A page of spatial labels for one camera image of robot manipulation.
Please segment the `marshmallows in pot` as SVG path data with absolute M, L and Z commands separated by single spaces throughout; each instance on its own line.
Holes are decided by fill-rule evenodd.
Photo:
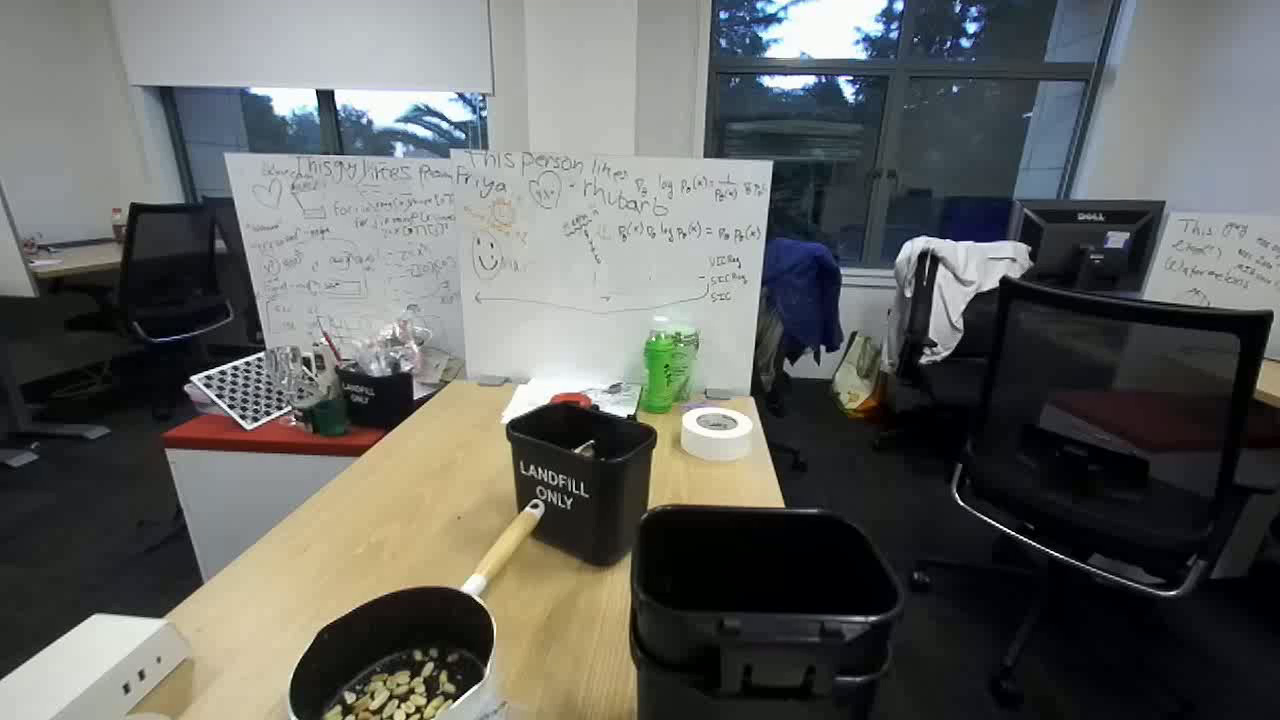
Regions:
M 347 679 L 319 720 L 438 720 L 481 672 L 482 664 L 461 650 L 390 651 Z

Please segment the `green wipes canister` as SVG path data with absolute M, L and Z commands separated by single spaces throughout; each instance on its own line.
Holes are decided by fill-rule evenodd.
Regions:
M 656 316 L 642 336 L 640 409 L 671 412 L 687 397 L 694 357 L 699 331 L 667 316 Z

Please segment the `white tape roll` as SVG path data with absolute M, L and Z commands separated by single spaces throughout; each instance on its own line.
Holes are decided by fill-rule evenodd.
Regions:
M 694 460 L 732 466 L 753 450 L 754 425 L 734 409 L 687 409 L 680 416 L 680 450 Z

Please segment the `small black landfill bin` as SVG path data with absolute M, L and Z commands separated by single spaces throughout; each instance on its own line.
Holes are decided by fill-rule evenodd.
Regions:
M 640 422 L 543 405 L 506 425 L 515 504 L 538 501 L 537 540 L 606 568 L 649 512 L 656 431 Z

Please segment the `blue jacket on chair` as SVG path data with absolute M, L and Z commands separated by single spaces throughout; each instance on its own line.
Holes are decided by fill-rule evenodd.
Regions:
M 842 346 L 841 262 L 820 239 L 773 238 L 762 247 L 762 301 L 784 324 L 784 357 L 822 357 Z

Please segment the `yellow bag on floor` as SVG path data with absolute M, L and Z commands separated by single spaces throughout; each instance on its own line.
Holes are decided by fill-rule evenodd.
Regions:
M 870 422 L 885 405 L 885 346 L 853 331 L 833 377 L 841 409 L 854 422 Z

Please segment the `black organizer with clutter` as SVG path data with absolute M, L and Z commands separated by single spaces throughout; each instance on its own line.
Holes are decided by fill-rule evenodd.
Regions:
M 351 429 L 394 429 L 422 400 L 429 331 L 413 319 L 383 324 L 366 346 L 343 351 L 330 331 L 287 351 L 294 416 L 316 435 Z

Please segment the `large black plastic bin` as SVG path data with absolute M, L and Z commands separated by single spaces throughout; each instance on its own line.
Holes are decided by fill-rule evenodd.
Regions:
M 640 720 L 870 720 L 901 583 L 817 509 L 650 509 L 630 552 Z

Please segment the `left whiteboard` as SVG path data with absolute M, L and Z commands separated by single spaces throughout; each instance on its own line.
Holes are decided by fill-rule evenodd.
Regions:
M 446 161 L 226 153 L 223 168 L 267 350 L 356 351 L 409 319 L 465 351 Z

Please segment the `red top white cabinet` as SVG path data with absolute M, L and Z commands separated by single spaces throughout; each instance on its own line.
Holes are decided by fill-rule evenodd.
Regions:
M 351 469 L 381 429 L 316 435 L 293 422 L 245 431 L 226 416 L 196 416 L 158 435 L 196 568 L 210 581 L 287 512 Z

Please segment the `black computer monitor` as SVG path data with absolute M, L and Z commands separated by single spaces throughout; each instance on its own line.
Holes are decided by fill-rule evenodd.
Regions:
M 1139 293 L 1163 226 L 1159 202 L 1024 202 L 1026 281 L 1073 293 Z

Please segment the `black chair at left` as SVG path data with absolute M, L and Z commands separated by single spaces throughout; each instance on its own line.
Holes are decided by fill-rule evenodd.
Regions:
M 178 346 L 233 319 L 205 204 L 133 204 L 121 314 L 143 346 Z

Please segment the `black mesh office chair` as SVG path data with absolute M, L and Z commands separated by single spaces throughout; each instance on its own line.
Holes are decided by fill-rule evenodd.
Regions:
M 1069 583 L 1183 599 L 1213 577 L 1256 497 L 1240 456 L 1269 328 L 1269 314 L 998 285 L 948 497 L 1026 565 L 920 555 L 906 568 L 911 592 L 964 568 L 1032 583 L 987 672 L 995 704 L 1024 700 L 1019 658 Z

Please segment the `white roller blind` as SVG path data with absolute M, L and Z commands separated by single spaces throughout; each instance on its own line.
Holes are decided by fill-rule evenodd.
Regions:
M 158 87 L 488 92 L 488 0 L 106 0 Z

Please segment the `far right whiteboard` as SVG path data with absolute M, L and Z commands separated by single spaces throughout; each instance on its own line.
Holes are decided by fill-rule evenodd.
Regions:
M 1280 216 L 1170 212 L 1145 281 L 1149 301 L 1269 314 L 1280 357 Z

